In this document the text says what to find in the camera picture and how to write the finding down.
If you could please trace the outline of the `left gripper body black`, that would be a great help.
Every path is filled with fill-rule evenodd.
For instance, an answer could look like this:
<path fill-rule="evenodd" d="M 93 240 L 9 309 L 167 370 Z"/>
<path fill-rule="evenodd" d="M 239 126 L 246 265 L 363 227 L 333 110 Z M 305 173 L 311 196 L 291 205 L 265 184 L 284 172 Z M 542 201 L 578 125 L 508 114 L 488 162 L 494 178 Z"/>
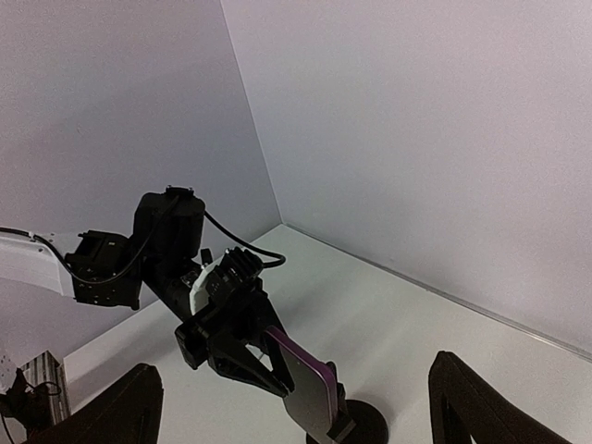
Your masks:
<path fill-rule="evenodd" d="M 208 319 L 222 308 L 208 303 L 190 314 L 189 296 L 203 267 L 213 263 L 202 249 L 205 203 L 193 190 L 168 187 L 143 195 L 134 213 L 132 234 L 88 230 L 64 256 L 77 302 L 138 309 L 147 286 L 180 320 L 175 335 L 184 360 L 197 368 L 208 360 Z"/>

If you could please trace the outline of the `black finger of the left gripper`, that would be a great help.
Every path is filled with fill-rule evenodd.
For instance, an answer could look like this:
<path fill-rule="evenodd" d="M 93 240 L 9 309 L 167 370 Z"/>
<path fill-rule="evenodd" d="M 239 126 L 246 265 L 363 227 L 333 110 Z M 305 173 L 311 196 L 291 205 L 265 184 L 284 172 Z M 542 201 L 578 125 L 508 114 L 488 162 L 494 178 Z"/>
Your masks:
<path fill-rule="evenodd" d="M 208 363 L 219 376 L 280 398 L 294 389 L 279 347 L 267 335 L 270 327 L 279 331 L 284 328 L 265 295 L 255 295 L 248 302 L 219 310 L 209 327 Z"/>

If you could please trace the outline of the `black phone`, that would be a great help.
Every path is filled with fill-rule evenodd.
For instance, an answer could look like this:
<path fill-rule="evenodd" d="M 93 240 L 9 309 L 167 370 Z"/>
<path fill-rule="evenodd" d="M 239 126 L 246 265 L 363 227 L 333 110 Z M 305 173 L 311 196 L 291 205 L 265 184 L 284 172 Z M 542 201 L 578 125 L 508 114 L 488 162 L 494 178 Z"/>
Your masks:
<path fill-rule="evenodd" d="M 290 374 L 289 394 L 284 399 L 289 417 L 315 443 L 334 443 L 328 434 L 339 411 L 333 370 L 277 327 L 270 327 L 265 333 L 278 345 Z"/>

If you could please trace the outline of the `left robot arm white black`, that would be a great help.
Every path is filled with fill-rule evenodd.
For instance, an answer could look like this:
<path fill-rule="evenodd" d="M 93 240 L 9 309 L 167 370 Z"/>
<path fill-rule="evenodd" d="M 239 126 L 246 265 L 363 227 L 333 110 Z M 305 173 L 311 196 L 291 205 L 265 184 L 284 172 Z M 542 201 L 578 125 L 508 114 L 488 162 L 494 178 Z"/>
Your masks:
<path fill-rule="evenodd" d="M 138 310 L 147 288 L 179 320 L 176 341 L 189 367 L 208 364 L 222 377 L 286 397 L 290 372 L 267 336 L 281 322 L 261 277 L 286 259 L 242 239 L 215 259 L 201 245 L 212 221 L 192 190 L 167 187 L 143 195 L 129 236 L 3 228 L 1 275 L 109 308 Z"/>

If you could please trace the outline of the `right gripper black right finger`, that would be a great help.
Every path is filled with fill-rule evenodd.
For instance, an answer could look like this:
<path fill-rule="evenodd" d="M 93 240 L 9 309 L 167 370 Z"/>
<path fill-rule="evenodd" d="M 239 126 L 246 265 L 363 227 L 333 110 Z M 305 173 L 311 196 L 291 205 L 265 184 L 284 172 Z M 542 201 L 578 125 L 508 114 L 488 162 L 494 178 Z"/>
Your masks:
<path fill-rule="evenodd" d="M 565 443 L 521 411 L 451 351 L 439 351 L 428 373 L 435 443 Z"/>

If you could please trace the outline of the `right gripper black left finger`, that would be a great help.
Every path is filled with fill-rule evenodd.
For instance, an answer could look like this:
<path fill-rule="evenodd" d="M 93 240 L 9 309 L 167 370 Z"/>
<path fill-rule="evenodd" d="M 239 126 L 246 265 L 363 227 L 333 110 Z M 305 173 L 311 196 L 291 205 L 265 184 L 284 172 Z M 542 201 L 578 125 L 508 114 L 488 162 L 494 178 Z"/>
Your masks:
<path fill-rule="evenodd" d="M 144 444 L 159 438 L 164 388 L 157 368 L 137 364 L 68 419 L 29 443 Z"/>

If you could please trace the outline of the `black phone stand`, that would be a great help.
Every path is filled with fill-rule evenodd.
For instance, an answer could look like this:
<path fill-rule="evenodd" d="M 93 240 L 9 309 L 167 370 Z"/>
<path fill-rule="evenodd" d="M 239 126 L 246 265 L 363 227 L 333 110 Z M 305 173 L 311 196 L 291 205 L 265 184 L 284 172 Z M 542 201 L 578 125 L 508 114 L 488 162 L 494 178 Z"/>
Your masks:
<path fill-rule="evenodd" d="M 337 367 L 329 361 L 326 366 L 336 379 L 337 419 L 327 432 L 332 443 L 387 444 L 389 427 L 385 416 L 366 401 L 347 400 L 346 390 L 338 381 Z"/>

